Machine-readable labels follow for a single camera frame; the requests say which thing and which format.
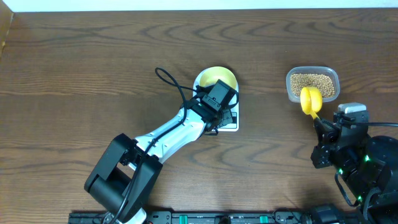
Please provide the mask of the yellow plastic measuring scoop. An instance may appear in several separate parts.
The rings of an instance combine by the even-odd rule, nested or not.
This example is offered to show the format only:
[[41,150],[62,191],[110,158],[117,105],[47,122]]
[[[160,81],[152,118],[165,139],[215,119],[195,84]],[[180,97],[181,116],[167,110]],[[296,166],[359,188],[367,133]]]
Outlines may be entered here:
[[321,110],[323,98],[320,90],[316,87],[306,86],[300,92],[300,105],[306,115],[317,119],[317,113]]

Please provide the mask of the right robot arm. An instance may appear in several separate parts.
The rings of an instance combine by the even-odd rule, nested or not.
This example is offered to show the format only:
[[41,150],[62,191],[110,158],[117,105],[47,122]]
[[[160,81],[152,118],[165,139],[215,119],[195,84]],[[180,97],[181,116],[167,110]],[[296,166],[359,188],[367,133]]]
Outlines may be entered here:
[[333,122],[313,120],[318,144],[310,156],[317,169],[333,166],[352,216],[333,207],[312,210],[320,223],[397,223],[397,139],[368,134],[371,122],[344,115]]

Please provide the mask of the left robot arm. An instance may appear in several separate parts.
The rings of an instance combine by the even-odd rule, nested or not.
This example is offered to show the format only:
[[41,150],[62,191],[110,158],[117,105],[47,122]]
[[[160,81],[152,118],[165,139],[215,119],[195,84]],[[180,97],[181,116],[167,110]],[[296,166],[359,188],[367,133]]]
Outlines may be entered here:
[[116,136],[87,178],[84,189],[113,215],[114,223],[143,223],[144,204],[164,162],[184,145],[216,131],[223,113],[234,105],[236,81],[198,86],[177,115],[156,130],[134,139]]

